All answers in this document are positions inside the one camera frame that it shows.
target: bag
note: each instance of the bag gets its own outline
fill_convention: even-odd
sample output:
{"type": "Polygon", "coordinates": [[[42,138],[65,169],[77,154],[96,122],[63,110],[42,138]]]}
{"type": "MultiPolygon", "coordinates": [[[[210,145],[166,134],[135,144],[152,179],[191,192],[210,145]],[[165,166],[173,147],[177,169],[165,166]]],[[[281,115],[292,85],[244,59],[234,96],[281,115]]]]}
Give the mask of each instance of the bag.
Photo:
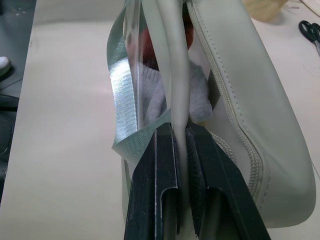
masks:
{"type": "MultiPolygon", "coordinates": [[[[179,138],[190,116],[236,160],[267,228],[311,215],[316,186],[308,148],[241,0],[126,0],[107,62],[124,214],[130,178],[154,130],[172,122],[179,138]]],[[[177,141],[184,153],[183,134],[177,141]]]]}

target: table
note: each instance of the table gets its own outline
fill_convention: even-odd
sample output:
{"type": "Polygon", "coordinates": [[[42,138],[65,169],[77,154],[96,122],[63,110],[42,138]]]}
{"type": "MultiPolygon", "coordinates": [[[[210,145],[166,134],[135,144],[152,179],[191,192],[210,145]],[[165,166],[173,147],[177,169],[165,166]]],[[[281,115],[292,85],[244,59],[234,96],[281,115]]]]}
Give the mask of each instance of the table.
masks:
{"type": "MultiPolygon", "coordinates": [[[[106,42],[123,1],[38,0],[0,211],[1,240],[120,240],[121,162],[106,42]]],[[[320,58],[298,32],[306,7],[254,22],[320,170],[320,58]]],[[[320,204],[272,239],[320,237],[320,204]]]]}

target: scissors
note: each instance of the scissors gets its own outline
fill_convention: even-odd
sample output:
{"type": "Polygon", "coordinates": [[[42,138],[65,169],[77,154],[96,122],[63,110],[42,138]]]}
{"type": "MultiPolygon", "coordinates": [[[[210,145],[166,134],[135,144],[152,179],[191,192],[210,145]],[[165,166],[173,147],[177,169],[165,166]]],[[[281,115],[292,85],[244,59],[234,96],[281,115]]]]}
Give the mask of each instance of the scissors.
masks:
{"type": "Polygon", "coordinates": [[[308,21],[302,20],[299,23],[299,30],[306,39],[315,44],[320,56],[320,26],[316,23],[311,24],[308,21]]]}

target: zipper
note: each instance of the zipper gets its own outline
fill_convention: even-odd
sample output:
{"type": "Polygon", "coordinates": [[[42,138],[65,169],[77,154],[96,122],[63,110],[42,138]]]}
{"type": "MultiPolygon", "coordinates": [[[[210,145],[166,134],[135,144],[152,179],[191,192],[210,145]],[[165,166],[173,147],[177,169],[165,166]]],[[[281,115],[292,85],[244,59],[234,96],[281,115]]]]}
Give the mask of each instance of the zipper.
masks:
{"type": "Polygon", "coordinates": [[[202,46],[204,54],[210,64],[210,68],[215,78],[215,82],[217,84],[220,96],[223,100],[223,105],[227,113],[228,119],[232,125],[233,130],[236,132],[236,134],[244,144],[244,147],[249,155],[250,177],[249,177],[248,189],[251,193],[253,200],[256,201],[258,199],[258,194],[260,192],[261,183],[263,179],[262,159],[258,154],[258,152],[256,151],[256,149],[254,148],[254,146],[252,145],[252,143],[250,142],[250,140],[248,139],[248,137],[245,135],[245,133],[241,130],[240,126],[238,125],[238,120],[236,118],[236,114],[234,112],[234,109],[233,109],[226,85],[224,83],[223,77],[220,73],[218,64],[208,46],[206,37],[198,22],[198,18],[197,18],[195,6],[194,6],[194,4],[196,3],[193,3],[192,0],[187,0],[186,4],[187,4],[191,22],[195,29],[195,33],[199,38],[199,42],[202,46]]]}
{"type": "Polygon", "coordinates": [[[232,149],[229,146],[229,144],[225,140],[223,140],[221,137],[213,134],[212,132],[210,133],[215,143],[218,144],[218,146],[222,149],[222,151],[224,151],[224,153],[227,154],[227,156],[232,160],[232,162],[235,165],[237,165],[236,155],[232,152],[232,149]]]}

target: black scissors handle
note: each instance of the black scissors handle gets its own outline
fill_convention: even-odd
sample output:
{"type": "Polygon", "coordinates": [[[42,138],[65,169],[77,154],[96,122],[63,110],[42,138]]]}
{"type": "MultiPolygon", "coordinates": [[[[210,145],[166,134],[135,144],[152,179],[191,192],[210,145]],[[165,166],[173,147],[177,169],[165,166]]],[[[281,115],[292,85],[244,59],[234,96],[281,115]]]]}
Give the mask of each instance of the black scissors handle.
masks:
{"type": "Polygon", "coordinates": [[[320,26],[317,23],[311,24],[316,40],[320,43],[320,26]]]}
{"type": "Polygon", "coordinates": [[[319,32],[317,33],[317,35],[315,34],[315,29],[314,26],[312,26],[312,24],[306,20],[302,20],[301,22],[299,22],[299,30],[301,32],[301,34],[308,39],[311,43],[314,43],[315,41],[317,41],[317,35],[319,35],[319,32]]]}

